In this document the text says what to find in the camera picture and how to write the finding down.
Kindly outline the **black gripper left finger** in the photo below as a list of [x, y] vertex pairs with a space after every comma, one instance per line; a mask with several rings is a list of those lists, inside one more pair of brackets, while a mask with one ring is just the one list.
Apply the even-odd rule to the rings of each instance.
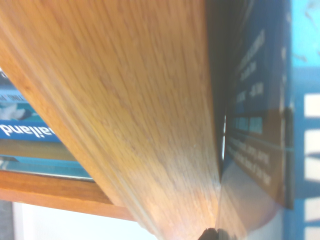
[[218, 240], [218, 232], [215, 228], [207, 228], [198, 240]]

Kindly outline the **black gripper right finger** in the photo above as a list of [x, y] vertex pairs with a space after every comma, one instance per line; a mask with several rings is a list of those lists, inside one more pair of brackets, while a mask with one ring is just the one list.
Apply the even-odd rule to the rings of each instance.
[[226, 230], [219, 228], [217, 230], [217, 239], [218, 240], [237, 240], [235, 235], [230, 235]]

